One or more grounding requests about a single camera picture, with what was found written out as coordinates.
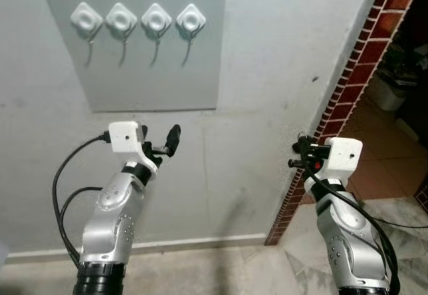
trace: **metal hook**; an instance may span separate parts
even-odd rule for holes
[[[163,22],[162,28],[159,31],[154,31],[154,36],[156,37],[156,42],[159,44],[161,41],[161,37],[167,28],[167,23]]]
[[[199,32],[199,29],[201,28],[201,22],[198,23],[198,27],[196,28],[196,30],[190,32],[190,44],[193,44],[193,40],[195,38],[195,36],[197,35],[197,33]]]
[[[94,35],[89,35],[86,38],[86,42],[88,42],[89,51],[88,51],[88,58],[86,59],[86,62],[85,62],[85,68],[87,68],[89,66],[89,64],[91,63],[91,59],[92,59],[92,44],[94,44]]]
[[[128,36],[131,34],[132,31],[132,24],[129,24],[129,27],[126,31],[123,32],[123,40],[122,40],[122,57],[119,61],[119,66],[123,64],[126,57],[126,44],[128,43]]]

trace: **tiled floor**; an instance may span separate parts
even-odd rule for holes
[[[359,199],[414,196],[428,172],[428,153],[395,125],[394,112],[361,100],[340,136],[363,143],[348,187]],[[305,196],[302,203],[313,203]]]
[[[428,217],[412,197],[370,200],[363,206],[371,215],[395,223],[427,225]],[[301,205],[280,246],[296,276],[301,295],[337,294],[326,246],[316,227],[314,205]],[[400,295],[427,295],[428,230],[381,224],[399,262]]]
[[[368,201],[366,210],[383,219],[427,225],[413,198]],[[399,259],[402,295],[426,295],[428,232],[383,225]],[[131,256],[126,295],[331,295],[326,246],[316,227],[314,205],[301,206],[280,245],[188,250]],[[1,295],[71,294],[71,261],[7,264],[0,270]]]

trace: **black connector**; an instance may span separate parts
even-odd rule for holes
[[[152,143],[150,141],[146,141],[145,143],[143,143],[141,145],[141,147],[142,147],[142,151],[143,151],[144,155],[147,158],[149,158],[151,161],[153,161],[154,164],[156,165],[156,167],[159,168],[159,166],[162,163],[162,158],[156,157],[153,155]]]
[[[289,168],[304,168],[304,165],[301,160],[290,159],[288,161]]]
[[[169,130],[168,136],[167,136],[167,143],[165,143],[165,146],[168,148],[168,157],[172,157],[175,154],[175,151],[180,143],[180,134],[181,134],[181,127],[176,124],[173,126],[171,130]]]
[[[112,139],[110,138],[110,132],[104,131],[103,134],[100,135],[100,139],[103,140],[105,143],[112,143]]]
[[[141,131],[142,131],[142,138],[143,138],[144,140],[146,140],[146,135],[147,135],[147,132],[148,132],[148,128],[147,128],[147,126],[142,125],[142,126],[141,126]]]

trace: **brick tile border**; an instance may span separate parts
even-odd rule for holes
[[[416,192],[415,198],[421,204],[423,210],[428,213],[428,175],[426,176],[421,187]]]
[[[314,137],[323,143],[329,136],[337,136],[352,114],[355,104],[360,100],[368,81],[386,52],[388,45],[400,26],[413,0],[374,0],[367,20],[355,43],[342,76],[339,78],[336,89],[327,103],[322,114]],[[385,17],[394,17],[395,20],[385,22]],[[302,179],[303,170],[298,169],[282,201],[274,224],[265,240],[265,245],[276,245],[282,234],[290,224],[302,198],[305,194]],[[420,189],[416,199],[428,207],[428,185]]]

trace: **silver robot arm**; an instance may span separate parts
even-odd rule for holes
[[[115,122],[109,126],[112,149],[124,166],[101,190],[84,228],[78,281],[73,294],[122,294],[122,279],[145,187],[156,178],[162,162],[154,154],[173,156],[180,131],[178,125],[174,126],[165,146],[152,147],[150,142],[144,142],[142,127],[137,122]]]
[[[350,138],[329,138],[325,146],[310,146],[308,158],[316,177],[357,204],[354,195],[346,192],[344,186],[356,169],[362,143]],[[302,164],[291,160],[289,166],[302,167]],[[312,178],[308,178],[304,186],[317,202],[318,229],[326,242],[339,294],[388,294],[391,271],[382,247],[375,241],[371,223]]]

